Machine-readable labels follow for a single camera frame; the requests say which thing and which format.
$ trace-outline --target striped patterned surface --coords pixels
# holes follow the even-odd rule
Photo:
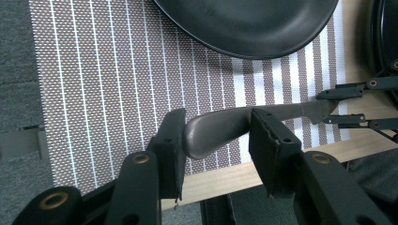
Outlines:
[[[299,52],[248,61],[213,52],[176,29],[149,0],[30,0],[40,87],[56,186],[83,193],[117,177],[123,158],[145,150],[163,116],[306,101],[344,83],[342,6]],[[341,104],[340,113],[346,113]],[[304,148],[348,139],[307,119],[285,122]],[[250,161],[248,136],[186,174]]]

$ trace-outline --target white vertical stripe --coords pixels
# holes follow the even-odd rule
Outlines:
[[[98,72],[99,72],[99,90],[100,90],[100,98],[101,98],[101,103],[102,103],[103,122],[105,125],[106,142],[108,144],[109,163],[111,165],[112,179],[115,179],[114,162],[112,160],[111,141],[109,139],[108,122],[106,119],[105,98],[103,95],[102,75],[101,75],[101,70],[100,70],[99,45],[98,45],[98,41],[97,41],[97,30],[96,30],[96,22],[94,20],[93,1],[92,0],[90,0],[90,10],[91,10],[91,22],[93,24],[94,46],[96,48],[97,68],[98,68]]]
[[[115,60],[117,92],[119,94],[119,104],[120,104],[120,111],[121,111],[121,115],[122,115],[122,127],[123,127],[123,135],[124,135],[124,139],[125,139],[126,155],[128,155],[129,154],[129,141],[127,140],[126,123],[125,123],[125,119],[124,119],[124,110],[123,110],[122,90],[120,88],[119,64],[117,63],[117,51],[116,51],[116,41],[115,41],[114,19],[113,19],[113,16],[112,16],[111,0],[108,0],[108,10],[109,10],[109,20],[110,20],[110,23],[111,23],[112,44],[114,46],[114,60]]]
[[[196,79],[196,62],[195,62],[195,53],[193,48],[193,41],[191,39],[191,57],[192,57],[192,72],[193,72],[193,81],[195,84],[195,97],[196,97],[196,113],[200,115],[200,105],[199,105],[199,93],[198,93],[198,83]],[[203,159],[203,171],[206,171],[206,161]]]
[[[179,40],[178,40],[178,29],[177,28],[176,28],[176,54],[178,56],[178,73],[179,73],[179,81],[180,81],[180,85],[181,85],[182,108],[185,108],[184,80],[182,79],[181,56],[180,56],[180,52],[179,52]],[[192,160],[190,158],[188,158],[188,164],[190,165],[190,174],[193,174]]]
[[[213,112],[213,97],[211,95],[211,80],[210,80],[210,71],[208,69],[208,50],[205,48],[205,57],[206,57],[206,68],[207,68],[207,87],[208,87],[208,98],[210,102],[210,111]],[[219,155],[217,151],[214,153],[216,158],[216,168],[219,168]]]
[[[139,98],[139,95],[138,95],[138,86],[137,86],[137,74],[136,74],[136,71],[135,71],[134,48],[133,48],[133,45],[132,45],[129,0],[125,0],[125,4],[126,4],[127,26],[128,26],[128,30],[129,30],[130,55],[131,55],[132,76],[133,76],[133,79],[134,79],[135,102],[137,104],[138,127],[140,129],[142,150],[145,151],[143,124],[141,122],[140,98]]]
[[[322,65],[322,89],[330,89],[330,69],[329,69],[329,45],[328,28],[320,33],[321,65]],[[334,143],[334,133],[332,125],[325,125],[327,143]]]
[[[170,91],[169,91],[169,80],[167,74],[167,63],[166,63],[166,52],[164,50],[164,38],[163,38],[163,25],[161,24],[161,12],[158,11],[159,14],[159,24],[161,27],[161,51],[163,52],[163,67],[164,67],[164,80],[166,81],[166,96],[167,96],[167,105],[169,112],[172,110],[172,106],[170,104]]]
[[[284,104],[281,59],[272,59],[271,62],[275,104]]]
[[[178,40],[177,28],[176,28],[176,54],[178,56],[178,73],[179,73],[179,81],[180,81],[180,85],[181,85],[182,107],[185,108],[184,81],[182,79],[181,55],[179,52],[179,40]]]
[[[53,17],[53,28],[54,28],[54,37],[55,37],[56,57],[57,57],[57,61],[58,61],[59,80],[61,82],[62,104],[64,106],[65,128],[67,130],[67,138],[68,138],[69,154],[70,154],[70,163],[71,163],[71,166],[72,166],[74,184],[75,184],[75,187],[78,187],[77,175],[76,175],[76,167],[75,167],[75,164],[74,164],[74,157],[73,157],[72,140],[70,138],[70,133],[69,133],[69,120],[68,120],[67,100],[66,100],[66,97],[65,97],[64,78],[63,78],[62,65],[61,65],[61,53],[60,53],[60,50],[59,50],[58,35],[57,35],[57,32],[56,32],[56,21],[55,21],[53,0],[50,0],[50,8],[51,8],[51,13],[52,13],[52,17]]]
[[[78,65],[79,65],[80,85],[81,85],[81,88],[82,88],[82,99],[83,99],[83,107],[84,107],[84,120],[85,120],[85,129],[86,129],[86,133],[87,133],[88,150],[90,152],[91,170],[93,171],[94,186],[95,186],[95,188],[97,188],[98,187],[98,182],[97,182],[97,176],[96,176],[96,165],[94,163],[93,147],[91,145],[90,126],[88,125],[87,106],[85,104],[82,60],[80,58],[79,38],[78,38],[78,35],[77,35],[77,26],[76,26],[76,20],[75,20],[75,15],[74,15],[73,0],[70,0],[70,11],[72,12],[73,31],[74,31],[74,34],[75,34],[77,61],[78,61]]]
[[[245,81],[243,77],[243,61],[232,58],[232,75],[234,76],[235,105],[246,106]],[[251,161],[249,154],[249,135],[245,134],[239,138],[240,161],[242,163]]]
[[[344,66],[344,34],[343,34],[343,6],[342,1],[337,4],[333,14],[334,22],[334,39],[336,47],[336,73],[337,83],[345,83],[345,66]],[[348,114],[347,102],[339,103],[339,114]],[[340,129],[342,141],[349,140],[349,130]]]
[[[219,65],[220,65],[220,81],[222,85],[222,108],[225,109],[225,93],[224,93],[224,86],[223,86],[223,75],[222,75],[222,56],[219,54]],[[229,143],[226,145],[227,155],[228,155],[228,166],[231,166],[231,152]]]
[[[305,67],[307,70],[307,87],[309,99],[314,99],[316,96],[315,89],[315,71],[314,71],[314,54],[313,43],[309,43],[305,47]],[[311,147],[319,146],[319,130],[318,126],[310,124],[311,129]]]
[[[158,116],[156,114],[156,102],[155,102],[155,92],[153,90],[153,78],[152,78],[152,65],[150,63],[150,50],[149,50],[149,40],[148,40],[148,32],[146,26],[146,15],[145,15],[145,3],[144,0],[141,1],[142,9],[143,9],[143,17],[144,17],[144,30],[145,30],[145,44],[146,44],[146,57],[148,63],[148,72],[149,72],[149,85],[150,85],[150,92],[152,96],[152,106],[153,106],[153,116],[155,119],[155,129],[158,132]]]
[[[253,61],[253,79],[254,79],[255,104],[265,105],[266,93],[264,90],[263,61],[260,60]]]
[[[290,84],[292,89],[292,102],[300,102],[300,90],[299,90],[299,57],[298,54],[292,53],[289,55],[289,66],[290,66]],[[296,118],[293,120],[295,135],[304,142],[304,135],[302,131],[302,119]]]

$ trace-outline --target frying pan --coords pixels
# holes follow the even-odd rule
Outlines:
[[[272,59],[296,52],[328,23],[338,0],[154,0],[188,35],[219,53]]]

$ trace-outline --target wooden plank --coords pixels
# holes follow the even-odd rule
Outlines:
[[[344,54],[345,72],[348,83],[366,81],[371,77],[365,66],[363,46],[359,38],[363,37],[365,12],[369,1],[344,0]],[[398,117],[398,112],[382,93],[365,94],[361,99],[348,101],[349,113],[365,113],[367,119]],[[379,134],[367,129],[350,130],[351,139],[344,142],[323,145],[306,151],[321,151],[335,156],[340,161],[361,158],[383,152],[397,145]],[[216,171],[203,172],[187,176],[183,188],[183,201],[179,204],[194,203],[204,199],[261,185],[261,180],[253,164],[245,163]],[[173,200],[162,201],[162,209],[175,206]]]

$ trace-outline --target metal bracket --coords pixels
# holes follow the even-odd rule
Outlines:
[[[323,121],[325,124],[337,124],[339,128],[369,128],[385,138],[398,143],[398,118],[366,120],[364,114],[330,115]],[[390,136],[382,130],[391,130]]]
[[[374,77],[367,82],[337,84],[334,89],[324,90],[316,99],[345,100],[349,98],[362,98],[365,90],[388,91],[398,89],[398,76]]]

